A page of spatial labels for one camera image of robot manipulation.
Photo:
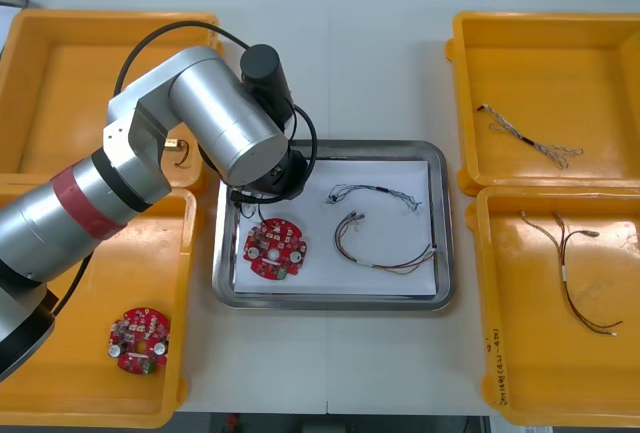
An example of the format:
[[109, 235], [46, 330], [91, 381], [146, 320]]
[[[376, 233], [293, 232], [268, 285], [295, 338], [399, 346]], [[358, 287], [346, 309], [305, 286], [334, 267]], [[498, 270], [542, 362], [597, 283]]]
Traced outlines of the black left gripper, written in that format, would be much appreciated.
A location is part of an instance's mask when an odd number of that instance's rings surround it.
[[230, 194], [231, 200], [287, 200], [304, 186], [308, 163], [303, 154], [289, 148], [280, 162], [258, 180]]

